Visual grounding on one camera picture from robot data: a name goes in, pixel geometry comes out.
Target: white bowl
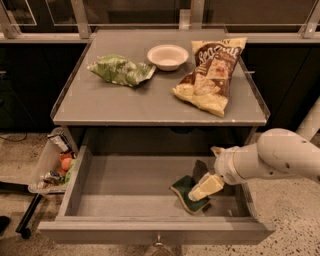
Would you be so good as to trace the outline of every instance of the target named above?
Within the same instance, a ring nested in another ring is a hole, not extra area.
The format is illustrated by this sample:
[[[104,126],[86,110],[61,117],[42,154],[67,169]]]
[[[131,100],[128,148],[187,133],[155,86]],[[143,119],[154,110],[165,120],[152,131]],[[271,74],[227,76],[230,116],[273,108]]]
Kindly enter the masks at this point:
[[[163,44],[148,52],[148,60],[163,71],[176,70],[189,58],[189,53],[180,46]]]

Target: green plastic bag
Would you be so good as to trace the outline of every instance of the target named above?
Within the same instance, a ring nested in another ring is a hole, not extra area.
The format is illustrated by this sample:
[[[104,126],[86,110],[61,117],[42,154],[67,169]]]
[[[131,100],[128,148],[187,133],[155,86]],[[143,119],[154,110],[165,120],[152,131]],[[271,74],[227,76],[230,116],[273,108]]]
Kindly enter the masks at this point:
[[[130,87],[150,79],[155,68],[153,65],[136,63],[117,54],[102,57],[88,66],[91,72],[102,77],[106,82]]]

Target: metal pole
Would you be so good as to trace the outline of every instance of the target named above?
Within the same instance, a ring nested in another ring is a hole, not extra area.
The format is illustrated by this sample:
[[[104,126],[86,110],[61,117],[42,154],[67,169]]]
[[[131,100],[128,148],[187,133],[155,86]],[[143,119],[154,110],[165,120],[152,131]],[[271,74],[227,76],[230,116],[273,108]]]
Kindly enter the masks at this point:
[[[11,21],[7,15],[6,8],[4,7],[2,1],[0,2],[0,24],[5,38],[13,39],[17,36],[18,33],[11,25]]]
[[[320,96],[306,115],[296,133],[311,140],[320,129]]]
[[[303,38],[312,38],[317,30],[320,20],[320,1],[314,5],[313,11],[307,21],[303,32]]]
[[[201,29],[205,0],[191,0],[191,28]]]
[[[71,0],[74,16],[77,21],[80,38],[89,38],[91,29],[88,26],[88,19],[82,0]]]

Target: speckled floor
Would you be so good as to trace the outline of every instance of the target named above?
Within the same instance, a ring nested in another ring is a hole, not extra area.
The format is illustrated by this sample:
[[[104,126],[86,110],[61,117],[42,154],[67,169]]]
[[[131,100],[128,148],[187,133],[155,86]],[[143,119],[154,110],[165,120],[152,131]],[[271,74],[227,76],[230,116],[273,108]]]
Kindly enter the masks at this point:
[[[23,139],[23,134],[4,135]],[[20,142],[0,139],[0,181],[29,184],[30,176],[46,143],[46,134],[28,134]],[[320,145],[320,137],[314,139]],[[320,186],[306,179],[277,181],[251,180],[249,188],[258,217],[272,222],[276,231],[254,246],[168,246],[173,255],[320,255]],[[60,245],[43,236],[37,226],[41,220],[54,219],[59,203],[42,200],[28,227],[25,240],[15,232],[33,196],[0,194],[0,215],[11,223],[0,236],[0,255],[152,255],[153,246]]]

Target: cart top shelf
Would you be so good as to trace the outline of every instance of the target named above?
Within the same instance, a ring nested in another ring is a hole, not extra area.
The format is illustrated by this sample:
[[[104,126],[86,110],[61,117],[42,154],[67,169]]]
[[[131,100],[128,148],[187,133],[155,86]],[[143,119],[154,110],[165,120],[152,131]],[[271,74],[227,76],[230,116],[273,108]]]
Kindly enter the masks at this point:
[[[243,65],[237,64],[230,86],[225,117],[217,117],[176,98],[175,87],[195,68],[192,40],[226,38],[222,29],[210,30],[99,30],[52,112],[57,125],[81,126],[262,126],[267,107],[257,96]],[[189,52],[187,63],[178,70],[156,70],[137,88],[106,83],[87,66],[97,57],[120,54],[133,61],[148,62],[148,51],[159,44],[175,44]]]

